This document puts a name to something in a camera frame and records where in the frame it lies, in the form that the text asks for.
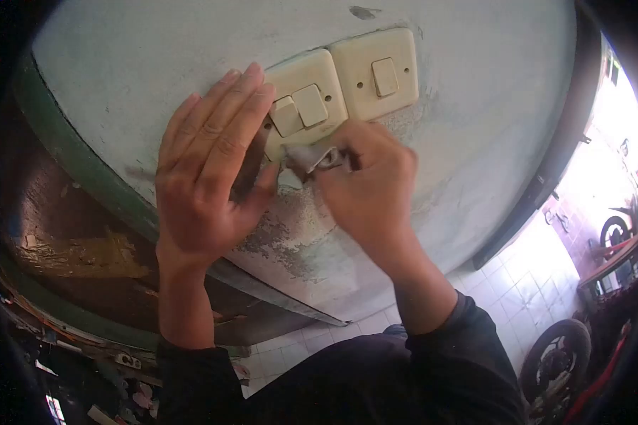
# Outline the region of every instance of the wrist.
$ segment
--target wrist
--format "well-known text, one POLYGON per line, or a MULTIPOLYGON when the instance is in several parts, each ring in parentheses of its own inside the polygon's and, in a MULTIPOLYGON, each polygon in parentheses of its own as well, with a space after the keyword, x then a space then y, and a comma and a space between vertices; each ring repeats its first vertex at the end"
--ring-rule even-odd
POLYGON ((365 251, 393 282, 420 277, 431 264, 411 227, 365 251))
POLYGON ((156 244, 156 259, 162 285, 194 279, 202 282, 206 270, 215 260, 199 254, 185 253, 165 239, 159 239, 156 244))

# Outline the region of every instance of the right hand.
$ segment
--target right hand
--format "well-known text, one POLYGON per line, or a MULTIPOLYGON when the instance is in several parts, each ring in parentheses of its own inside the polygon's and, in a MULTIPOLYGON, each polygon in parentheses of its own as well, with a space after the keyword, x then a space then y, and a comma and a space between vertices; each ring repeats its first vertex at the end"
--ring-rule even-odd
POLYGON ((331 140, 348 151, 356 169, 317 170, 322 198, 336 223, 379 263, 415 239, 410 216, 416 153, 380 123, 347 120, 331 140))

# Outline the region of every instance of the peeling paint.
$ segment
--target peeling paint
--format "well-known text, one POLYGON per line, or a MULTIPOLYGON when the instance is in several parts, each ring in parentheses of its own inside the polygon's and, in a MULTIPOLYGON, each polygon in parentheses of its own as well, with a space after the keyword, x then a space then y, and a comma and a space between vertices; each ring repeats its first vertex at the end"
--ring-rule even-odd
POLYGON ((105 278, 149 274, 146 266, 136 263, 135 246, 128 238, 108 229, 106 238, 67 241, 44 242, 28 234, 16 248, 29 269, 44 276, 105 278))

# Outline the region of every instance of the cloth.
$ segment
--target cloth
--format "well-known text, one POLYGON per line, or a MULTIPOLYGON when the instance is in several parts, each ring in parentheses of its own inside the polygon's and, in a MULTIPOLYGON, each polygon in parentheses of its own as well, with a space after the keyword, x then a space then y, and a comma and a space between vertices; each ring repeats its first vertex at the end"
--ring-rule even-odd
POLYGON ((163 424, 524 424, 517 378, 472 298, 425 335, 330 345, 244 399, 222 348, 158 347, 163 424))

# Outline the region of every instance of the white tile floor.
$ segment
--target white tile floor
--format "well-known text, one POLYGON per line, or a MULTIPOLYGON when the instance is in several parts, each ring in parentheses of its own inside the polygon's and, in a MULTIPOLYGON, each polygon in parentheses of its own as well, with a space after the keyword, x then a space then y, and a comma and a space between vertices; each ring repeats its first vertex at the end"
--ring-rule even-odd
MULTIPOLYGON (((575 291, 579 275, 555 230, 540 216, 481 270, 464 265, 447 278, 489 313, 516 372, 536 338, 579 308, 575 291)), ((393 305, 347 327, 316 323, 256 344, 251 347, 250 357, 235 361, 250 372, 249 386, 241 387, 244 396, 253 395, 333 343, 380 333, 400 322, 397 306, 393 305)))

